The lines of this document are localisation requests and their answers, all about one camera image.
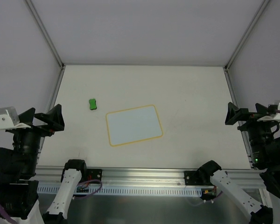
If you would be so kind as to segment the aluminium mounting rail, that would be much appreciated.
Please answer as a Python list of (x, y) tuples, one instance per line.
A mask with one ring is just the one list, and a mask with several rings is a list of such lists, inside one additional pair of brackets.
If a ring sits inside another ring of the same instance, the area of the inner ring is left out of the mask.
[[(59, 183), (63, 167), (39, 166), (34, 180)], [(244, 189), (263, 189), (265, 185), (258, 170), (227, 169), (224, 172)], [(102, 168), (102, 182), (106, 186), (177, 187), (184, 186), (183, 169), (163, 168)]]

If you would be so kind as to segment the right aluminium frame post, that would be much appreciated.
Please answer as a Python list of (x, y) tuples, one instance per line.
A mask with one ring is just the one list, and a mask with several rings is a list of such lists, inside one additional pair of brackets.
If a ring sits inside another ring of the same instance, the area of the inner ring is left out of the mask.
[[(232, 65), (235, 63), (235, 61), (238, 58), (241, 51), (243, 50), (243, 48), (246, 45), (247, 41), (249, 40), (252, 32), (254, 31), (254, 29), (257, 26), (259, 20), (261, 19), (261, 17), (265, 13), (265, 11), (267, 10), (267, 8), (269, 7), (271, 2), (272, 2), (272, 0), (262, 0), (261, 1), (260, 6), (256, 10), (256, 13), (254, 14), (253, 18), (251, 19), (247, 28), (245, 29), (243, 35), (241, 36), (241, 38), (240, 38), (238, 44), (236, 45), (230, 59), (228, 60), (226, 65), (223, 67), (225, 79), (226, 79), (228, 89), (229, 89), (229, 93), (230, 93), (230, 96), (231, 96), (231, 100), (232, 100), (232, 103), (235, 106), (238, 106), (238, 99), (237, 99), (237, 96), (236, 96), (236, 93), (235, 93), (235, 90), (234, 90), (234, 86), (233, 86), (233, 83), (232, 83), (232, 80), (231, 80), (230, 69), (231, 69)], [(245, 146), (245, 150), (246, 150), (246, 154), (247, 154), (247, 158), (248, 158), (248, 161), (249, 161), (250, 168), (255, 169), (253, 164), (252, 164), (253, 156), (252, 156), (252, 150), (251, 150), (249, 140), (248, 140), (248, 134), (247, 134), (247, 132), (243, 132), (243, 133), (241, 133), (241, 136), (242, 136), (243, 143), (244, 143), (244, 146)]]

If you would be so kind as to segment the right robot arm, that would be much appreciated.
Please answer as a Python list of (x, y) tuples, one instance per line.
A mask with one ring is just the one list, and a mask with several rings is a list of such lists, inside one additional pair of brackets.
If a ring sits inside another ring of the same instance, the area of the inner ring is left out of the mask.
[(249, 223), (280, 224), (280, 137), (275, 138), (272, 131), (273, 127), (276, 132), (280, 129), (280, 103), (268, 107), (256, 103), (255, 107), (256, 112), (250, 112), (229, 102), (225, 124), (243, 122), (238, 130), (248, 134), (252, 164), (261, 171), (259, 176), (272, 206), (265, 206), (250, 197), (215, 161), (203, 164), (195, 175), (201, 183), (218, 187), (243, 212)]

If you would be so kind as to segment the yellow-framed small whiteboard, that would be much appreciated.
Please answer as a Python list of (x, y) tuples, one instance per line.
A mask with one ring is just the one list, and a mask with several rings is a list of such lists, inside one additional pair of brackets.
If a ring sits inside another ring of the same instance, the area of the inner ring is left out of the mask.
[(152, 140), (163, 136), (155, 105), (145, 105), (105, 116), (109, 144), (112, 147)]

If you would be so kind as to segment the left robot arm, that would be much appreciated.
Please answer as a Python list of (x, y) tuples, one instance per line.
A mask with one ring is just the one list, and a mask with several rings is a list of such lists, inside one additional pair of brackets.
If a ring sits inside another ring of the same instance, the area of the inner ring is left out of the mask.
[(61, 105), (47, 113), (35, 108), (18, 114), (14, 107), (0, 108), (0, 130), (13, 134), (13, 148), (0, 147), (0, 218), (9, 224), (65, 224), (77, 185), (88, 177), (84, 160), (70, 159), (63, 168), (55, 199), (42, 214), (34, 180), (41, 139), (63, 131)]

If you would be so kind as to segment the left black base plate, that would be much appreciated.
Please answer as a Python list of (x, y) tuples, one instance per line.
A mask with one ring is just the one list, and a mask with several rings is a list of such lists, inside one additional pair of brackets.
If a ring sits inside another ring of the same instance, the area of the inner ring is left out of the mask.
[(69, 168), (65, 167), (62, 171), (60, 183), (81, 186), (95, 183), (100, 184), (102, 180), (101, 169)]

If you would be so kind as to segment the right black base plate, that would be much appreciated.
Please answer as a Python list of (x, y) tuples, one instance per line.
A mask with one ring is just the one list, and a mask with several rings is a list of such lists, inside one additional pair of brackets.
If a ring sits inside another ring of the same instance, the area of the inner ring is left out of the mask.
[(186, 186), (212, 186), (210, 175), (203, 171), (184, 171), (184, 181)]

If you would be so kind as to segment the aluminium frame post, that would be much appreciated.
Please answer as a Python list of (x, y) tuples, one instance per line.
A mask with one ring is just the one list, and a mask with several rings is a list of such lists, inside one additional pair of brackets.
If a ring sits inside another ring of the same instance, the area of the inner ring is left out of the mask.
[(59, 53), (57, 52), (57, 49), (33, 3), (32, 0), (24, 0), (24, 3), (28, 9), (28, 11), (30, 12), (33, 20), (35, 21), (41, 35), (42, 35), (42, 38), (43, 40), (46, 42), (47, 44), (47, 47), (49, 48), (55, 62), (57, 63), (58, 65), (58, 75), (56, 77), (56, 80), (53, 82), (54, 84), (54, 88), (53, 88), (53, 91), (51, 93), (51, 96), (49, 98), (49, 104), (48, 104), (48, 107), (47, 107), (47, 111), (51, 110), (54, 105), (55, 105), (55, 102), (56, 102), (56, 98), (57, 98), (57, 94), (58, 94), (58, 91), (59, 91), (59, 88), (60, 88), (60, 84), (61, 84), (61, 80), (63, 78), (63, 74), (64, 74), (64, 69), (65, 69), (65, 64), (63, 63), (63, 61), (61, 60), (61, 57), (59, 55)]
[[(235, 93), (235, 90), (234, 90), (234, 86), (233, 86), (233, 83), (232, 83), (232, 80), (231, 80), (230, 69), (231, 69), (232, 65), (235, 63), (235, 61), (238, 58), (241, 51), (243, 50), (243, 48), (246, 45), (247, 41), (249, 40), (252, 32), (254, 31), (254, 29), (257, 26), (259, 20), (261, 19), (261, 17), (265, 13), (265, 11), (267, 10), (267, 8), (269, 7), (271, 2), (272, 2), (272, 0), (262, 0), (261, 1), (260, 6), (256, 10), (256, 13), (254, 14), (253, 18), (251, 19), (247, 28), (245, 29), (243, 35), (241, 36), (241, 38), (240, 38), (238, 44), (236, 45), (230, 59), (228, 60), (226, 65), (223, 67), (225, 79), (226, 79), (228, 89), (229, 89), (229, 93), (230, 93), (230, 96), (231, 96), (231, 100), (232, 100), (232, 103), (235, 106), (238, 106), (238, 99), (237, 99), (237, 96), (236, 96), (236, 93)], [(248, 134), (247, 134), (247, 132), (243, 132), (243, 133), (241, 133), (241, 136), (242, 136), (243, 143), (244, 143), (244, 146), (245, 146), (245, 150), (246, 150), (246, 154), (247, 154), (247, 158), (248, 158), (248, 161), (249, 161), (250, 168), (255, 169), (253, 164), (252, 164), (253, 156), (252, 156), (252, 150), (251, 150), (249, 140), (248, 140)]]

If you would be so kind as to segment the green whiteboard eraser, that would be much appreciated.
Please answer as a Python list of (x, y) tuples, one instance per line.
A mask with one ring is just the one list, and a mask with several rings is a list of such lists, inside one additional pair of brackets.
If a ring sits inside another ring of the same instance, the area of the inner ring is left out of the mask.
[(97, 109), (97, 102), (96, 102), (96, 99), (95, 99), (95, 98), (89, 99), (88, 102), (89, 102), (89, 109), (90, 109), (91, 111)]

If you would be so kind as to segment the left aluminium frame post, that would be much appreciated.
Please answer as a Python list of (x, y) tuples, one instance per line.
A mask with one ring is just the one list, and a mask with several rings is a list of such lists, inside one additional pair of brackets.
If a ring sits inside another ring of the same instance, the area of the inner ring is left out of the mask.
[(42, 38), (43, 40), (46, 42), (47, 44), (47, 47), (49, 48), (55, 62), (57, 63), (58, 65), (58, 75), (56, 77), (56, 80), (53, 82), (54, 84), (54, 88), (53, 88), (53, 91), (51, 93), (51, 96), (49, 98), (49, 104), (48, 104), (48, 107), (47, 107), (47, 111), (51, 110), (54, 105), (55, 105), (55, 102), (56, 102), (56, 98), (57, 98), (57, 94), (58, 94), (58, 91), (59, 91), (59, 88), (60, 88), (60, 84), (61, 84), (61, 80), (63, 78), (63, 74), (64, 74), (64, 69), (65, 69), (65, 64), (63, 63), (63, 61), (61, 60), (61, 57), (59, 55), (59, 53), (57, 52), (57, 49), (33, 3), (32, 0), (24, 0), (24, 3), (28, 9), (28, 11), (30, 12), (33, 20), (35, 21), (41, 35), (42, 35)]

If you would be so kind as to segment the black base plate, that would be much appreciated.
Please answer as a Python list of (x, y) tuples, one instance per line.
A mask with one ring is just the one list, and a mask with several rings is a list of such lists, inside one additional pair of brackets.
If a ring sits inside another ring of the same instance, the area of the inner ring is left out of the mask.
[(65, 167), (62, 171), (60, 183), (81, 186), (95, 183), (100, 184), (102, 180), (101, 169), (69, 168)]
[(203, 171), (184, 171), (184, 181), (186, 186), (212, 186), (210, 175)]

